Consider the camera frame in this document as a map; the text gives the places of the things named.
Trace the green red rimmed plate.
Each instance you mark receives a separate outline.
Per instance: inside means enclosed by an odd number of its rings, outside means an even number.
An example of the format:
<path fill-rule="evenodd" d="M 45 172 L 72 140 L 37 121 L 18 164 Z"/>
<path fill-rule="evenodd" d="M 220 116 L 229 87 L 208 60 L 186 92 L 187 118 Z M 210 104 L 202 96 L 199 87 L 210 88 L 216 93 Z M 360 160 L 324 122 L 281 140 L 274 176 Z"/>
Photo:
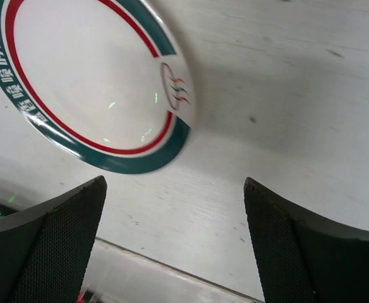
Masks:
<path fill-rule="evenodd" d="M 196 116 L 185 55 L 148 1 L 0 1 L 0 147 L 28 123 L 94 167 L 147 174 Z"/>

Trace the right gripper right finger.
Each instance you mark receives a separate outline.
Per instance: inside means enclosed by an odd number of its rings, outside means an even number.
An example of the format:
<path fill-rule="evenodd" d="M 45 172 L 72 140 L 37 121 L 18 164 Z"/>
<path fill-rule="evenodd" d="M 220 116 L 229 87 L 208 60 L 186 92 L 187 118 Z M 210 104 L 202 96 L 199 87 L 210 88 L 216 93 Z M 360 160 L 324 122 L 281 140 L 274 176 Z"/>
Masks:
<path fill-rule="evenodd" d="M 307 210 L 251 177 L 243 191 L 266 302 L 369 302 L 369 231 Z"/>

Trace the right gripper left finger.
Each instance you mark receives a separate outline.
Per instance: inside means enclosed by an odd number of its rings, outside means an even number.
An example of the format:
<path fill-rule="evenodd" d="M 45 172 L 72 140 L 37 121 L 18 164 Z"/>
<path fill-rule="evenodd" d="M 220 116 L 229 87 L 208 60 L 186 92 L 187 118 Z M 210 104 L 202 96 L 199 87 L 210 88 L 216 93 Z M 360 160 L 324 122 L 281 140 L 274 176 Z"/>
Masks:
<path fill-rule="evenodd" d="M 19 209 L 0 201 L 0 302 L 76 302 L 106 200 L 95 177 Z"/>

